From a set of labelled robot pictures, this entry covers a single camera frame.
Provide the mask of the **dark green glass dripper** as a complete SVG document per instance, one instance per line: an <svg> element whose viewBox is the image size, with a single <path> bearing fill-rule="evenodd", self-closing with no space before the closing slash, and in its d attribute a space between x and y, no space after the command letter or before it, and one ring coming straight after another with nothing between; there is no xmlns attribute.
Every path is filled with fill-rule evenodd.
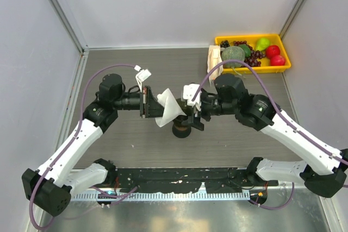
<svg viewBox="0 0 348 232"><path fill-rule="evenodd" d="M177 98L176 102L179 105L180 112L179 115L173 120L173 123L178 128L185 128L188 126L189 118L194 114L194 109L191 106L187 105L186 101L183 101L181 98Z"/></svg>

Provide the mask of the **white paper coffee filter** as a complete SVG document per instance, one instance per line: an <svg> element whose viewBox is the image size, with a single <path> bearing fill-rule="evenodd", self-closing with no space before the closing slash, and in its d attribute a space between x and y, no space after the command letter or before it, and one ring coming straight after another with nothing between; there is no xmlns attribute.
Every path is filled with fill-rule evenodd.
<svg viewBox="0 0 348 232"><path fill-rule="evenodd" d="M163 93L157 95L158 102L164 106L162 117L155 118L158 127L163 127L173 121L180 112L180 108L171 90L167 88Z"/></svg>

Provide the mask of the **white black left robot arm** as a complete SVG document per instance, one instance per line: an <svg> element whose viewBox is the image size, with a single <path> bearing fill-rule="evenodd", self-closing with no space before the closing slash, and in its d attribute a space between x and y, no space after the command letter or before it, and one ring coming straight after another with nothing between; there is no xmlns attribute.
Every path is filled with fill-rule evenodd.
<svg viewBox="0 0 348 232"><path fill-rule="evenodd" d="M104 187L115 184L116 167L107 160L96 160L77 174L71 174L71 170L117 120L120 110L138 110L143 118L155 118L159 127L169 122L164 115L175 99L169 89L154 96L151 88L142 83L148 76L149 71L140 71L135 76L137 84L129 89L118 74L103 77L95 100L85 107L70 136L37 169L24 171L21 179L30 206L57 217L80 192L97 184Z"/></svg>

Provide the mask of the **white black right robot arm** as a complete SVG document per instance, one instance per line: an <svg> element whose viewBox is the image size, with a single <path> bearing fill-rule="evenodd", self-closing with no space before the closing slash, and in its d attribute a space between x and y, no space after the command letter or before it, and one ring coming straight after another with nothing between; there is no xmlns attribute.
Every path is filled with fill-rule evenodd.
<svg viewBox="0 0 348 232"><path fill-rule="evenodd" d="M243 81L232 74L215 79L216 93L208 93L198 84L183 88L190 116L187 125L203 130L201 119L233 115L244 126L277 140L300 161L271 161L254 157L246 169L246 179L252 185L280 180L303 184L314 194L331 198L344 187L347 175L347 149L338 150L322 142L299 126L289 115L265 95L253 95Z"/></svg>

